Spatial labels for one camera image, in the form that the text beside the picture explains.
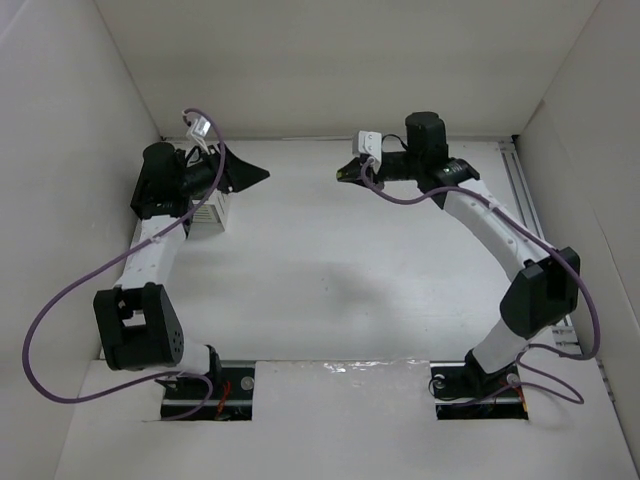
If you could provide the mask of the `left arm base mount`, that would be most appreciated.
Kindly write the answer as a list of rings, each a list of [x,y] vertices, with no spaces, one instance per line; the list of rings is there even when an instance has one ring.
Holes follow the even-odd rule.
[[[253,416],[256,363],[223,361],[213,392],[196,378],[156,380],[163,387],[160,416],[174,421],[250,421]]]

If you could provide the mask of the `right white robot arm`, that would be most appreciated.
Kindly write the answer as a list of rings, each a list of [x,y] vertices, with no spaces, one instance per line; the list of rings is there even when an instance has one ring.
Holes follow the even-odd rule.
[[[358,131],[353,158],[336,178],[382,193],[393,181],[413,181],[459,221],[503,268],[510,286],[499,305],[499,320],[465,357],[461,376],[475,393],[514,364],[541,331],[572,313],[578,303],[579,255],[558,250],[533,235],[491,194],[480,173],[450,155],[444,121],[435,112],[405,119],[399,151],[383,148],[384,136]]]

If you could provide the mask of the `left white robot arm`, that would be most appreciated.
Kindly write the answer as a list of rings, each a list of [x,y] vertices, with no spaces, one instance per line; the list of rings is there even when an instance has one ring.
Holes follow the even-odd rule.
[[[239,193],[269,178],[268,170],[230,150],[185,151],[156,142],[143,151],[143,164],[130,203],[140,221],[135,252],[109,290],[93,300],[102,350],[114,371],[179,371],[217,382],[220,359],[210,345],[189,340],[166,284],[175,257],[187,240],[187,213],[210,187]]]

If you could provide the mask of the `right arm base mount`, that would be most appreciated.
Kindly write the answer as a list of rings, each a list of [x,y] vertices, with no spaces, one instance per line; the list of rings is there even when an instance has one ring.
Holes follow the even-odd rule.
[[[429,393],[438,420],[528,420],[517,367],[477,380],[464,361],[430,364]]]

